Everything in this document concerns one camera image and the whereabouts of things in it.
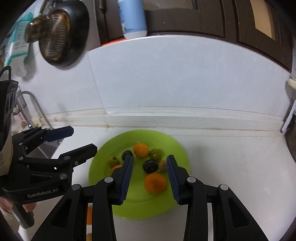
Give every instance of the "white countertop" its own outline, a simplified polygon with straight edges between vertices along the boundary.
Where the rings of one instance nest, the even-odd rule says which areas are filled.
[[[74,127],[53,158],[72,149],[94,143],[100,148],[112,137],[134,128]],[[204,184],[225,183],[233,190],[258,222],[269,241],[278,241],[296,216],[296,164],[279,131],[240,131],[153,128],[175,138],[186,150],[192,176]],[[91,160],[74,169],[72,183],[88,185]],[[25,241],[59,198],[38,203],[35,225],[20,229]],[[146,220],[114,217],[118,241],[183,240],[186,206],[175,206],[165,214]],[[213,239],[209,219],[209,240]]]

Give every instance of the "ribbed blue pad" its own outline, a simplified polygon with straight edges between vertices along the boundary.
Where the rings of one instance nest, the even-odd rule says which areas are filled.
[[[123,204],[123,201],[126,199],[126,195],[128,194],[128,186],[131,180],[131,174],[133,173],[133,158],[131,157],[128,161],[128,167],[126,169],[126,173],[123,177],[123,181],[121,184],[121,193],[119,197],[119,201]]]
[[[169,157],[167,158],[167,173],[168,173],[168,178],[170,180],[170,187],[172,189],[174,199],[179,204],[181,201],[179,183]]]

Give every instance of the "white tile wall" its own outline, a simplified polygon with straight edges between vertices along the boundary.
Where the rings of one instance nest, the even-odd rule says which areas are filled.
[[[166,35],[89,51],[105,108],[203,107],[285,116],[289,73],[238,45]]]
[[[12,77],[19,81],[23,91],[31,91],[36,96],[46,114],[103,108],[85,52],[66,68],[50,65],[37,53],[26,68],[25,77]],[[24,97],[31,115],[37,115],[30,97]]]

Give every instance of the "green plate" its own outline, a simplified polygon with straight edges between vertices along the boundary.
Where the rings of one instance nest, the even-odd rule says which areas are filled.
[[[122,133],[105,143],[94,157],[89,169],[89,184],[94,185],[101,179],[110,176],[111,168],[107,159],[116,156],[121,164],[121,155],[125,150],[133,151],[136,143],[142,142],[148,145],[149,149],[161,149],[164,152],[163,159],[168,155],[174,155],[179,166],[186,168],[190,173],[188,157],[182,146],[172,137],[158,131],[134,130]],[[144,188],[144,179],[147,174],[142,165],[147,158],[139,158],[134,153],[134,166],[131,182],[128,188],[126,200],[121,206],[113,206],[113,214],[129,219],[151,218],[162,214],[174,205],[172,190],[167,173],[159,172],[167,182],[168,188],[159,195],[149,194]]]

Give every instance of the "blue bottle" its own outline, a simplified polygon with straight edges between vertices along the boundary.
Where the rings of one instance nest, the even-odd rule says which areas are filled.
[[[147,26],[142,0],[118,0],[123,36],[126,39],[145,37]]]

